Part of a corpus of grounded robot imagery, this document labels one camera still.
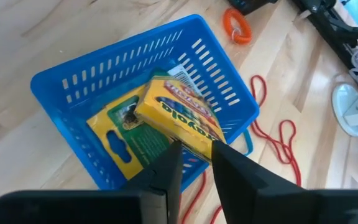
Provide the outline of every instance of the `red string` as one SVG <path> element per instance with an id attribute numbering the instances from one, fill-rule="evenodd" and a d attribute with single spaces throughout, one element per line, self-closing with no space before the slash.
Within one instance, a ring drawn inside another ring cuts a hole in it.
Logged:
<path id="1" fill-rule="evenodd" d="M 267 86 L 266 86 L 266 81 L 263 79 L 263 77 L 261 77 L 260 75 L 254 75 L 250 82 L 251 82 L 251 93 L 252 96 L 256 99 L 256 92 L 255 92 L 255 79 L 258 79 L 261 84 L 262 84 L 262 91 L 263 91 L 263 95 L 262 95 L 262 99 L 260 100 L 259 107 L 261 107 L 266 100 L 266 96 L 267 96 Z M 284 143 L 284 137 L 283 137 L 283 125 L 285 123 L 288 123 L 291 128 L 292 128 L 292 134 L 290 136 L 290 139 L 288 140 L 288 144 Z M 277 158 L 278 160 L 282 163 L 282 164 L 290 164 L 293 168 L 294 174 L 295 174 L 295 182 L 298 186 L 301 186 L 301 171 L 299 169 L 298 163 L 293 155 L 293 151 L 292 151 L 292 140 L 295 137 L 296 134 L 296 126 L 295 123 L 289 119 L 283 120 L 280 122 L 280 124 L 278 125 L 278 130 L 280 133 L 280 140 L 276 140 L 274 138 L 272 138 L 271 136 L 269 136 L 268 134 L 266 134 L 264 131 L 262 131 L 262 129 L 259 126 L 259 123 L 257 120 L 255 120 L 252 124 L 251 124 L 251 130 L 254 132 L 254 134 L 260 138 L 266 139 L 267 141 L 271 142 L 274 146 L 274 149 L 276 151 L 277 154 Z M 287 160 L 283 159 L 283 156 L 281 154 L 281 150 L 280 148 L 282 148 L 282 151 L 285 155 L 285 157 L 287 158 Z M 199 199 L 201 193 L 203 192 L 204 188 L 205 188 L 205 183 L 206 183 L 206 174 L 205 172 L 203 172 L 203 181 L 201 183 L 201 187 L 199 189 L 199 191 L 196 194 L 196 197 L 193 199 L 193 201 L 191 202 L 190 206 L 188 207 L 183 220 L 181 221 L 182 224 L 185 224 L 186 219 L 188 218 L 191 210 L 193 209 L 195 203 L 197 202 L 197 200 Z M 211 223 L 210 224 L 214 224 L 216 218 L 218 217 L 220 211 L 222 210 L 222 206 L 220 205 L 214 212 L 213 217 L 211 219 Z"/>
<path id="2" fill-rule="evenodd" d="M 218 217 L 219 215 L 219 212 L 222 210 L 222 205 L 220 205 L 214 212 L 214 215 L 212 216 L 212 219 L 211 219 L 211 222 L 210 224 L 214 224 L 215 223 L 215 220 L 216 218 Z"/>
<path id="3" fill-rule="evenodd" d="M 258 79 L 262 84 L 263 95 L 262 95 L 262 99 L 259 102 L 259 107 L 261 107 L 263 105 L 263 103 L 265 103 L 266 96 L 267 96 L 266 81 L 260 75 L 254 75 L 251 78 L 251 81 L 250 81 L 251 82 L 251 93 L 252 93 L 252 96 L 254 96 L 255 100 L 257 100 L 256 92 L 255 92 L 255 79 Z M 292 134 L 290 136 L 290 139 L 288 140 L 288 144 L 284 143 L 284 137 L 283 137 L 283 125 L 285 123 L 288 123 L 292 128 Z M 299 166 L 298 166 L 298 163 L 297 163 L 295 157 L 293 156 L 293 151 L 292 151 L 292 140 L 296 135 L 295 123 L 289 119 L 286 119 L 286 120 L 283 120 L 280 122 L 280 124 L 278 125 L 278 130 L 280 133 L 280 140 L 276 140 L 276 139 L 272 138 L 271 136 L 269 136 L 268 134 L 266 134 L 264 131 L 262 131 L 257 120 L 255 120 L 251 124 L 251 130 L 254 132 L 254 134 L 256 136 L 258 136 L 260 138 L 264 138 L 273 144 L 278 160 L 282 164 L 290 164 L 292 166 L 292 169 L 295 174 L 295 182 L 298 186 L 301 186 L 301 183 L 302 183 L 301 171 L 299 169 Z M 285 157 L 287 158 L 286 160 L 283 159 L 282 152 L 284 153 Z"/>

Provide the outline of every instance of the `light wood surface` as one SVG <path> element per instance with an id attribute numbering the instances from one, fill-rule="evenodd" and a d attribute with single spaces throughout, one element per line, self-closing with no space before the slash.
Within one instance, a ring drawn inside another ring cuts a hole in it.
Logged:
<path id="1" fill-rule="evenodd" d="M 268 98 L 259 122 L 273 136 L 282 119 L 297 125 L 295 156 L 302 186 L 358 188 L 358 138 L 337 124 L 331 92 L 351 82 L 347 69 L 308 22 L 296 20 L 289 0 L 247 16 L 254 32 L 246 46 L 233 44 L 222 28 L 225 0 L 0 0 L 0 195 L 18 189 L 95 189 L 30 91 L 39 71 L 189 14 L 201 14 L 244 82 L 254 74 L 267 80 Z M 349 19 L 343 7 L 338 11 Z M 294 180 L 269 144 L 252 136 L 250 158 Z M 242 136 L 232 144 L 245 151 Z M 219 205 L 211 169 L 206 190 L 188 223 L 209 223 Z M 182 209 L 200 179 L 183 194 Z M 224 223 L 221 213 L 217 223 Z"/>

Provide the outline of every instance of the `wooden table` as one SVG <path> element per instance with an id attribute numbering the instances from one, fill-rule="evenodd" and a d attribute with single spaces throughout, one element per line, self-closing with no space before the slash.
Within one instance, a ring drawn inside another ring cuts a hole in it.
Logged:
<path id="1" fill-rule="evenodd" d="M 277 136 L 282 119 L 296 123 L 293 147 L 303 187 L 358 188 L 358 138 L 342 131 L 331 109 L 333 88 L 351 82 L 347 69 L 308 21 L 294 22 L 298 10 L 289 0 L 247 16 L 254 39 L 246 46 L 233 44 L 224 33 L 222 14 L 228 7 L 224 0 L 0 0 L 0 195 L 96 188 L 33 97 L 34 74 L 193 13 L 206 19 L 246 84 L 254 74 L 267 79 L 261 126 Z M 291 168 L 277 161 L 270 145 L 253 140 L 250 158 L 293 181 Z M 244 138 L 232 146 L 244 151 Z M 206 190 L 188 223 L 209 223 L 219 205 L 211 169 L 207 174 Z M 185 191 L 182 208 L 199 185 L 197 180 Z M 223 213 L 217 223 L 224 223 Z"/>

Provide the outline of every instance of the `crayola logo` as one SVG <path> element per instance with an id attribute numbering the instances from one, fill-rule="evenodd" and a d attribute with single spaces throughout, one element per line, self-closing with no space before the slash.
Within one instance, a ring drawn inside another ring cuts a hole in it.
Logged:
<path id="1" fill-rule="evenodd" d="M 183 124 L 186 124 L 187 126 L 193 128 L 193 130 L 197 131 L 198 133 L 200 133 L 201 135 L 205 136 L 209 140 L 211 140 L 211 141 L 218 140 L 218 139 L 212 137 L 212 135 L 210 135 L 209 133 L 204 131 L 198 125 L 196 125 L 196 123 L 194 123 L 193 121 L 188 121 L 184 116 L 182 116 L 180 113 L 178 113 L 177 111 L 175 111 L 174 109 L 172 109 L 171 107 L 169 107 L 168 105 L 166 105 L 162 101 L 161 101 L 161 107 L 166 112 L 171 113 L 173 119 L 177 119 L 177 120 L 181 121 Z"/>
<path id="2" fill-rule="evenodd" d="M 186 93 L 178 89 L 175 85 L 172 85 L 169 81 L 165 81 L 164 83 L 165 89 L 167 89 L 173 96 L 178 98 L 182 103 L 190 107 L 191 109 L 199 112 L 203 117 L 207 119 L 211 124 L 217 127 L 216 122 L 213 119 L 213 115 L 203 106 L 195 102 L 190 96 L 187 96 Z"/>

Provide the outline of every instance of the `yellow package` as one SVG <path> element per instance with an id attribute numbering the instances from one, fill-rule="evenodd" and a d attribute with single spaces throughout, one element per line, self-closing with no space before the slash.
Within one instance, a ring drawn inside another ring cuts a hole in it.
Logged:
<path id="1" fill-rule="evenodd" d="M 193 154 L 208 162 L 212 141 L 226 143 L 207 104 L 173 77 L 154 76 L 135 114 L 162 133 L 181 140 Z"/>
<path id="2" fill-rule="evenodd" d="M 170 145 L 161 134 L 134 115 L 145 86 L 138 87 L 87 120 L 124 177 L 129 180 L 153 162 Z"/>

